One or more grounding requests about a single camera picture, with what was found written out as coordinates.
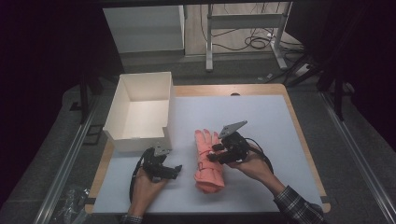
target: person's left hand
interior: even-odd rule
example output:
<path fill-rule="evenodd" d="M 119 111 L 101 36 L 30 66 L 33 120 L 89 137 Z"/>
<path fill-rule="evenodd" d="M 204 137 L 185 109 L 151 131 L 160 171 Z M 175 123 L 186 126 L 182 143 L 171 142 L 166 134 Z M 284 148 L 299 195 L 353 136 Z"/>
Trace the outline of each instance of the person's left hand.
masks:
<path fill-rule="evenodd" d="M 128 214 L 130 216 L 142 217 L 167 182 L 168 179 L 164 178 L 159 182 L 152 182 L 146 171 L 140 167 L 135 177 L 134 197 L 132 198 Z"/>

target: person's right hand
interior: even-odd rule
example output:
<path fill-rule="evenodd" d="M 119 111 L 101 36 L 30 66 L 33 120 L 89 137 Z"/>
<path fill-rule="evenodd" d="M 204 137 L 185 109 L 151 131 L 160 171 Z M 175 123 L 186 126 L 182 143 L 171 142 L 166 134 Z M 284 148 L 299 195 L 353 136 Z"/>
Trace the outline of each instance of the person's right hand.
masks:
<path fill-rule="evenodd" d="M 285 189 L 285 186 L 271 172 L 262 156 L 255 152 L 249 151 L 247 157 L 243 161 L 234 161 L 227 165 L 231 168 L 238 169 L 252 179 L 260 181 L 274 194 L 274 196 Z"/>

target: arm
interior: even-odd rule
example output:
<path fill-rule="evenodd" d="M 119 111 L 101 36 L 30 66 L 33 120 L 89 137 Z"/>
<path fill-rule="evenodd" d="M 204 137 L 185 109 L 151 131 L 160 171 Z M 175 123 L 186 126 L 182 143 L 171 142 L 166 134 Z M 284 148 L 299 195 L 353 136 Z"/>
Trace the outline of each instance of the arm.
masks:
<path fill-rule="evenodd" d="M 128 209 L 128 214 L 121 218 L 120 224 L 140 224 L 149 205 L 167 182 L 168 179 L 152 182 L 149 175 L 140 168 L 134 182 L 134 197 L 131 206 Z"/>
<path fill-rule="evenodd" d="M 228 165 L 264 184 L 274 195 L 274 202 L 279 211 L 287 218 L 304 224 L 325 223 L 323 215 L 315 210 L 311 203 L 307 202 L 294 189 L 289 186 L 285 187 L 271 173 L 267 163 L 258 154 L 249 151 L 244 161 L 231 162 Z"/>

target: white mat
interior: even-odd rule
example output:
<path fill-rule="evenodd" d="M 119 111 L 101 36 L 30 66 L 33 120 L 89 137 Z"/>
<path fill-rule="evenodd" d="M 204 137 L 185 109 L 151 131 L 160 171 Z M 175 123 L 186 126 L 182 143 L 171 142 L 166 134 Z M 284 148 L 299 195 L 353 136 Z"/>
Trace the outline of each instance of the white mat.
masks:
<path fill-rule="evenodd" d="M 306 200 L 322 205 L 318 189 L 282 95 L 211 96 L 176 98 L 177 135 L 174 150 L 165 166 L 183 168 L 176 180 L 168 182 L 148 213 L 255 213 L 277 212 L 273 195 L 258 181 L 224 166 L 225 188 L 203 194 L 195 187 L 196 146 L 194 131 L 220 132 L 223 125 L 247 120 L 238 132 L 256 140 L 271 160 L 276 176 L 292 186 Z M 140 155 L 114 154 L 93 212 L 126 213 L 132 172 Z"/>

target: plastic bag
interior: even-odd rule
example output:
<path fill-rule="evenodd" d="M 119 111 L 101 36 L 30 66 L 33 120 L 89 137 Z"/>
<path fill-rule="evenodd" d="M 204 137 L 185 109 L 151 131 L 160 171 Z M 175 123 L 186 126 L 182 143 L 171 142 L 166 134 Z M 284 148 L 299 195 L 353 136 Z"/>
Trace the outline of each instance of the plastic bag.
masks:
<path fill-rule="evenodd" d="M 89 216 L 84 209 L 90 191 L 72 187 L 65 194 L 64 207 L 54 216 L 51 224 L 79 224 Z"/>

